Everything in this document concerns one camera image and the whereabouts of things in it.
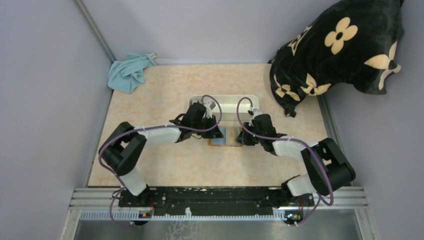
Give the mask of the orange leather card holder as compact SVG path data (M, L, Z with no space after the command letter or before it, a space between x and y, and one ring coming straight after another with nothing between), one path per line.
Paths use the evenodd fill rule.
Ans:
M240 135L241 127L218 127L223 137L213 138L208 140L208 145L212 147L242 147L242 144L237 141L237 137Z

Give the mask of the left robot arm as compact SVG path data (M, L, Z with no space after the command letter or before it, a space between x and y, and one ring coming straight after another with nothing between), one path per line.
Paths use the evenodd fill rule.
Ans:
M149 127L135 127L124 121L112 132L98 151L99 163L112 172L120 184L137 197L148 185L136 170L137 162L145 148L180 143L193 134L203 139L222 137L218 128L222 117L213 115L221 109L215 100L192 103L186 113L167 123Z

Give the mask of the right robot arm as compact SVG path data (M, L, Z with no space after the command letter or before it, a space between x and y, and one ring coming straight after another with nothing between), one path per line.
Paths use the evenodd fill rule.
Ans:
M277 133L269 114L257 109L248 113L251 119L243 123L242 131L236 139L238 143L245 146L260 144L265 152L290 157L305 165L306 174L292 177L281 185L285 198L312 193L332 196L336 190L356 178L355 170L333 139L306 143Z

